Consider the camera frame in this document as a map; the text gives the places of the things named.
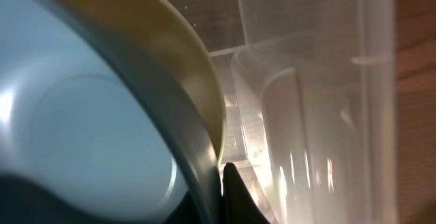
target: wood grain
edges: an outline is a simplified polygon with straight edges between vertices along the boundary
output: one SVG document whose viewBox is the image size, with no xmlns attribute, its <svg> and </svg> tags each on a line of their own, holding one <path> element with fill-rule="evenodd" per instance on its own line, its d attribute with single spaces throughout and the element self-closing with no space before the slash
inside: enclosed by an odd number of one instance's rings
<svg viewBox="0 0 436 224">
<path fill-rule="evenodd" d="M 436 0 L 396 2 L 399 217 L 436 223 Z"/>
<path fill-rule="evenodd" d="M 243 45 L 238 0 L 168 0 L 196 30 L 208 51 Z"/>
</svg>

